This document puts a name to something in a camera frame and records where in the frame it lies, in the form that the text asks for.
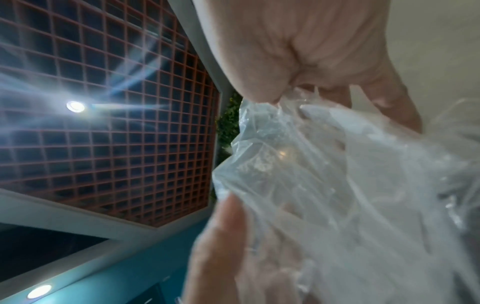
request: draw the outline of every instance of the ceiling light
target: ceiling light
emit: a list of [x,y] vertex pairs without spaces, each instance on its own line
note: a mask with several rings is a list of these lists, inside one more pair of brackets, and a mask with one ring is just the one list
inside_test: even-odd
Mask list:
[[69,101],[66,103],[66,108],[74,113],[80,113],[85,110],[85,105],[78,101]]
[[35,288],[34,290],[30,291],[27,295],[27,298],[37,298],[44,294],[47,294],[52,288],[52,285],[42,285],[40,287]]

